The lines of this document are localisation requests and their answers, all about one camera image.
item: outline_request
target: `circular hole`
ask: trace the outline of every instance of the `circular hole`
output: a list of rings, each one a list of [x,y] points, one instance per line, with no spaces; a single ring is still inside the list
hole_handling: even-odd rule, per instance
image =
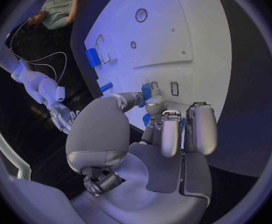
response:
[[[145,19],[147,18],[147,11],[145,9],[139,9],[136,12],[136,20],[138,22],[144,22]]]
[[[136,47],[137,47],[136,42],[132,41],[131,42],[131,48],[135,49]]]

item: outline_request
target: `wire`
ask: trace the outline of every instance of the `wire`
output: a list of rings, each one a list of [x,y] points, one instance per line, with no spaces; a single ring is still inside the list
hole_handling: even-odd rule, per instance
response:
[[[22,26],[24,26],[27,22],[28,22],[28,20],[27,20],[26,22],[24,22],[23,24],[21,24],[21,26],[16,30],[16,32],[15,32],[14,35],[12,36],[12,38],[11,38],[11,40],[10,40],[10,43],[9,43],[10,50],[11,50],[11,52],[12,52],[17,58],[22,59],[23,61],[25,61],[25,62],[27,62],[27,63],[29,63],[29,64],[32,64],[32,65],[39,65],[39,66],[49,66],[50,68],[52,68],[52,70],[54,71],[54,74],[55,74],[55,81],[56,81],[56,82],[57,82],[57,75],[56,75],[55,69],[54,69],[52,66],[50,66],[50,65],[48,65],[48,64],[35,64],[35,63],[32,63],[32,62],[43,60],[43,59],[45,59],[45,58],[47,58],[47,57],[49,57],[49,56],[53,56],[53,55],[58,54],[58,53],[64,54],[64,56],[65,56],[65,64],[64,64],[64,68],[63,68],[62,74],[61,74],[61,76],[60,76],[60,78],[59,78],[59,80],[58,80],[58,82],[57,82],[57,84],[58,84],[58,83],[60,82],[60,80],[62,79],[62,77],[63,77],[63,74],[64,74],[64,72],[65,72],[65,68],[66,68],[66,64],[67,64],[67,56],[66,56],[66,54],[65,54],[64,52],[59,51],[59,52],[55,52],[55,53],[53,53],[53,54],[51,54],[51,55],[45,56],[45,57],[40,58],[40,59],[37,59],[37,60],[27,61],[27,60],[24,59],[23,57],[20,57],[19,55],[17,55],[17,54],[12,50],[12,42],[13,42],[13,39],[14,39],[15,35],[20,31],[20,29],[22,28]]]

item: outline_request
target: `gray shirt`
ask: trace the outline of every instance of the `gray shirt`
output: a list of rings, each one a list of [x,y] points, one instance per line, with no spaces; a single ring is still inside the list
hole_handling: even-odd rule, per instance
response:
[[[66,17],[72,9],[72,0],[46,0],[42,7],[46,18],[42,23],[48,29],[57,29],[66,26]]]

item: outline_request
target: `person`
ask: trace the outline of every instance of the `person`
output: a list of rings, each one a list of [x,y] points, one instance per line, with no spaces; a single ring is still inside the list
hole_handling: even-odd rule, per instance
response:
[[[79,0],[46,0],[42,9],[27,20],[29,29],[43,23],[48,29],[57,29],[75,21]]]

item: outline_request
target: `blue part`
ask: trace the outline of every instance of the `blue part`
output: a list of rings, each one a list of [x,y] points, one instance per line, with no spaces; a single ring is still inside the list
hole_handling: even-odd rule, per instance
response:
[[[146,83],[142,86],[142,94],[144,100],[148,100],[151,97],[150,84]]]
[[[100,65],[99,57],[94,48],[88,49],[85,53],[92,68]]]
[[[185,118],[182,119],[181,121],[181,131],[184,131],[184,126],[185,126]]]
[[[104,92],[104,91],[106,91],[106,90],[111,89],[112,87],[113,87],[113,84],[110,82],[110,83],[108,83],[108,84],[106,84],[106,85],[100,87],[100,91],[101,91],[101,92]]]
[[[139,108],[143,108],[145,106],[145,101],[143,101],[140,105]]]
[[[143,122],[145,127],[147,127],[149,119],[150,119],[150,114],[147,113],[143,116]]]

